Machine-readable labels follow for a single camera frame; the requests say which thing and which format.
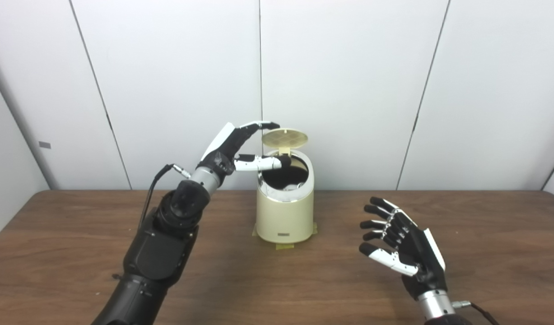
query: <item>black robotic arm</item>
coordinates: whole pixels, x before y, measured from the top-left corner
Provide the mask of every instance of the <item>black robotic arm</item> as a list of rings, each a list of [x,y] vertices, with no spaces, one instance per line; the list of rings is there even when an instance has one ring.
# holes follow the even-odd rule
[[[228,123],[207,148],[192,175],[167,165],[157,179],[171,168],[188,179],[167,193],[158,207],[145,216],[126,256],[124,274],[105,308],[93,325],[152,325],[168,289],[182,275],[198,234],[198,222],[212,194],[233,171],[258,171],[291,165],[288,156],[259,157],[241,155],[235,158],[242,144],[262,129],[278,128],[279,124],[255,121],[241,127]]]

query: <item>cream trash can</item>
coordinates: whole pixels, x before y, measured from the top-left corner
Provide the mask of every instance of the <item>cream trash can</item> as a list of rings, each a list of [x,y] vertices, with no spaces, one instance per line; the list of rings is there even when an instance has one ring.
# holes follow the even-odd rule
[[[279,148],[268,156],[287,154],[291,166],[260,171],[256,190],[256,233],[268,242],[297,243],[313,232],[315,177],[311,160],[297,150],[308,140],[303,132],[279,128],[263,135],[263,144]]]

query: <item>open lid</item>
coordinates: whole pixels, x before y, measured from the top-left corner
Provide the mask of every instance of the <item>open lid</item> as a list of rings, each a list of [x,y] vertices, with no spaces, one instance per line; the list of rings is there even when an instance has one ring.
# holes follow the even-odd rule
[[[308,137],[301,131],[292,128],[276,128],[263,135],[263,144],[271,148],[279,148],[279,155],[291,156],[291,148],[299,148],[307,143]]]

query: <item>robotic hand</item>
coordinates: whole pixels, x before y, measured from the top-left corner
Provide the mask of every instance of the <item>robotic hand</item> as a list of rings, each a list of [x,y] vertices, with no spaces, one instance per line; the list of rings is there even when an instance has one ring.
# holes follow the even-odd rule
[[[425,325],[471,325],[456,315],[447,296],[446,263],[429,229],[417,224],[398,206],[382,198],[372,197],[365,212],[384,219],[361,222],[364,241],[381,239],[395,249],[389,252],[364,242],[359,251],[394,271],[401,273],[405,289],[418,301],[425,315]]]
[[[167,294],[184,270],[196,241],[198,222],[211,195],[233,171],[258,171],[291,165],[289,156],[240,155],[242,144],[255,132],[279,124],[255,121],[241,127],[228,123],[207,148],[196,171],[167,165],[155,177],[138,232],[124,257],[124,274],[93,325],[152,325]],[[152,190],[159,178],[174,168],[184,177],[147,215]]]

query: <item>panel seam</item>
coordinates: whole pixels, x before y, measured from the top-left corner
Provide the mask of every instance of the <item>panel seam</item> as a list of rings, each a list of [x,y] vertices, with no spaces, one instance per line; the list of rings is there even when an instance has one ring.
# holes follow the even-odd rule
[[[417,121],[419,120],[419,112],[421,111],[421,105],[423,104],[423,99],[425,97],[425,90],[427,90],[427,84],[429,83],[429,77],[431,76],[431,70],[433,68],[433,63],[435,61],[435,54],[438,52],[439,41],[442,38],[443,26],[446,24],[447,13],[450,9],[451,2],[452,0],[448,0],[447,6],[446,6],[446,12],[443,14],[443,21],[442,21],[442,26],[439,29],[438,41],[435,43],[435,49],[433,50],[433,56],[431,58],[431,63],[429,64],[427,77],[425,78],[423,92],[421,93],[421,99],[419,100],[419,106],[417,107],[417,114],[415,115],[415,121],[413,122],[413,128],[411,129],[411,135],[409,135],[409,142],[407,142],[407,149],[405,150],[405,156],[403,157],[403,164],[401,165],[401,171],[399,172],[399,178],[397,180],[397,185],[395,186],[395,190],[399,189],[399,183],[401,183],[401,176],[403,175],[403,169],[405,169],[405,161],[407,161],[407,154],[409,154],[409,147],[411,146],[413,133],[415,132],[415,127],[417,127]]]
[[[263,118],[263,51],[262,51],[262,35],[261,35],[261,0],[259,0],[259,81],[261,93],[261,121]],[[264,153],[263,141],[261,140],[261,154]]]
[[[120,152],[120,146],[118,146],[118,140],[116,140],[116,134],[114,133],[114,128],[112,128],[112,123],[110,122],[110,116],[108,114],[108,110],[106,109],[106,104],[104,101],[104,96],[102,95],[102,91],[100,89],[100,85],[98,84],[98,79],[96,76],[96,72],[94,70],[93,62],[90,58],[90,54],[88,52],[88,47],[86,46],[86,42],[84,41],[84,35],[82,34],[82,29],[80,28],[80,22],[78,21],[78,17],[76,16],[76,10],[74,9],[74,4],[72,4],[72,0],[68,0],[70,3],[70,9],[72,9],[72,15],[74,16],[74,21],[76,21],[76,27],[78,28],[78,33],[80,34],[80,40],[82,41],[82,45],[84,46],[84,51],[86,53],[86,57],[88,59],[88,64],[90,64],[90,69],[93,72],[94,82],[96,84],[98,95],[100,95],[100,99],[102,101],[102,107],[104,108],[104,113],[106,114],[106,120],[108,121],[108,126],[110,127],[110,132],[112,132],[112,138],[114,139],[114,144],[116,144],[116,150],[118,151],[118,156],[120,157],[120,162],[122,163],[122,169],[124,169],[124,175],[126,175],[126,181],[128,182],[128,187],[132,190],[132,185],[130,183],[130,177],[128,177],[128,171],[126,170],[126,165],[124,164],[124,159],[122,159],[122,152]]]

